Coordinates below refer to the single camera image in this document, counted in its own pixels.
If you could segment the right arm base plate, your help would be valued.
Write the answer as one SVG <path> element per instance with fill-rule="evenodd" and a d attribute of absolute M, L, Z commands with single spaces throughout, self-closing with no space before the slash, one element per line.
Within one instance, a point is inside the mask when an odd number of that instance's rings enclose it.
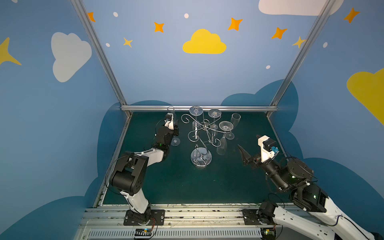
<path fill-rule="evenodd" d="M 272 209 L 243 209 L 245 225 L 275 225 L 274 208 Z"/>

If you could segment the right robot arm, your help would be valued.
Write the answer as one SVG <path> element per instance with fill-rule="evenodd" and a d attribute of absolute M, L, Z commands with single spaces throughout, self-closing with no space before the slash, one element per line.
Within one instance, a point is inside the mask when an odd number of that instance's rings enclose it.
<path fill-rule="evenodd" d="M 258 210 L 244 210 L 246 224 L 255 221 L 280 225 L 312 240 L 382 240 L 379 233 L 369 232 L 348 217 L 313 181 L 314 172 L 297 158 L 282 168 L 276 161 L 276 147 L 261 147 L 262 154 L 251 156 L 239 147 L 244 165 L 261 168 L 279 191 L 290 194 L 292 203 L 316 219 L 312 222 L 287 211 L 271 201 L 264 201 Z"/>

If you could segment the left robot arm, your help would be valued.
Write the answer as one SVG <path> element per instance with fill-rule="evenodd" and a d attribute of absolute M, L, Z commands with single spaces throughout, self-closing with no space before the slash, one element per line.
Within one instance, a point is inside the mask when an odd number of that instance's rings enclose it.
<path fill-rule="evenodd" d="M 156 142 L 149 150 L 125 152 L 117 159 L 109 185 L 116 188 L 130 205 L 128 210 L 130 222 L 139 225 L 147 225 L 150 222 L 151 205 L 142 190 L 147 168 L 167 158 L 172 139 L 178 134 L 177 125 L 173 127 L 163 125 L 157 130 Z"/>

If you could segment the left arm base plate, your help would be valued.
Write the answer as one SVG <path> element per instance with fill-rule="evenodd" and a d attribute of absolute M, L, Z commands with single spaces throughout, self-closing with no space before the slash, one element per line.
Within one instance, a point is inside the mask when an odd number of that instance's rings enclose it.
<path fill-rule="evenodd" d="M 165 210 L 151 210 L 144 214 L 135 213 L 132 210 L 126 212 L 123 225 L 124 226 L 147 226 L 153 225 L 163 226 L 165 221 Z"/>

